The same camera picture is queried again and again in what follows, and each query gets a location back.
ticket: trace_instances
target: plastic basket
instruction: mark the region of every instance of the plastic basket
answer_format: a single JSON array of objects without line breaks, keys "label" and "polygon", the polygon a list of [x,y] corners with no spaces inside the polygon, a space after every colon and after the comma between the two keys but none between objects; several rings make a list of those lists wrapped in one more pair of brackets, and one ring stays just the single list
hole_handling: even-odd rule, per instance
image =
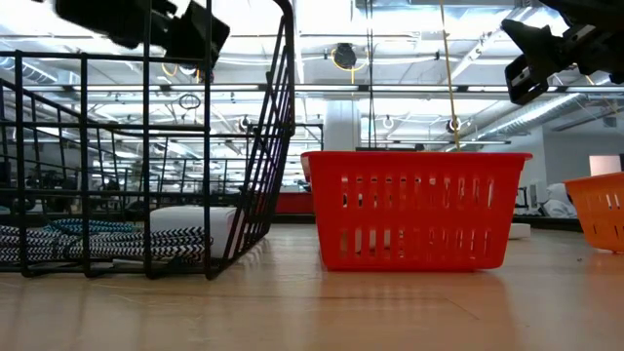
[{"label": "plastic basket", "polygon": [[505,255],[529,154],[302,156],[329,270],[474,270]]},{"label": "plastic basket", "polygon": [[565,182],[585,239],[597,249],[624,252],[624,173]]}]

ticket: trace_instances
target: ceiling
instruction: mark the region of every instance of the ceiling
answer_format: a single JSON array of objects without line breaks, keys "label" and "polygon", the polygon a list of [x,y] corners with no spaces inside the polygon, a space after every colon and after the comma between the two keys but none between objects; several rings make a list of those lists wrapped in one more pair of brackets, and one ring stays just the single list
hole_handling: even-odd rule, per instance
[{"label": "ceiling", "polygon": [[[447,83],[442,17],[435,1],[430,5],[407,6],[406,1],[377,1],[372,19],[367,19],[360,0],[292,0],[295,11],[296,82],[298,85],[432,85]],[[180,13],[188,0],[176,0]],[[534,26],[550,25],[555,34],[566,30],[559,15],[544,7],[515,8],[513,0],[445,1],[448,32],[448,58],[455,85],[504,86],[504,68],[521,52],[510,38],[498,30],[505,18],[522,20]],[[214,72],[216,84],[261,84],[269,68],[275,46],[275,33],[280,9],[270,0],[214,0],[214,15],[231,27],[231,36],[221,51]],[[367,64],[367,28],[373,29],[372,82]],[[338,43],[350,43],[362,69],[354,73],[336,68],[332,50]],[[61,53],[106,53],[141,55],[142,48],[119,47],[100,34],[59,19],[50,2],[37,4],[30,0],[0,1],[0,50],[23,50]],[[163,50],[151,48],[153,56]],[[30,59],[26,63],[52,77],[46,84],[77,84],[79,62],[71,59]],[[0,68],[0,78],[13,80],[10,70]],[[557,77],[555,85],[587,85],[576,70]],[[142,82],[139,63],[91,61],[89,83],[114,86],[138,85]],[[152,64],[150,84],[194,84],[196,77],[185,74],[171,64]],[[101,121],[140,122],[140,92],[100,92],[90,94],[90,111]],[[186,110],[179,104],[182,92],[153,93],[150,120],[155,124],[203,124],[203,105]],[[79,109],[71,95],[44,93],[59,103]],[[216,133],[237,131],[242,120],[253,121],[259,115],[262,92],[213,92],[212,127]],[[374,114],[377,137],[446,139],[446,122],[451,115],[448,94],[377,95],[371,111],[368,94],[337,92],[298,92],[297,123],[323,123],[327,101],[352,99],[362,112],[363,138],[368,139],[368,120]],[[518,106],[508,101],[506,93],[472,94],[454,101],[462,128],[482,129]],[[297,129],[290,155],[319,149],[318,129]],[[201,142],[188,142],[185,147],[203,153]],[[215,146],[215,157],[240,157],[231,147]],[[293,172],[299,178],[300,166]]]}]

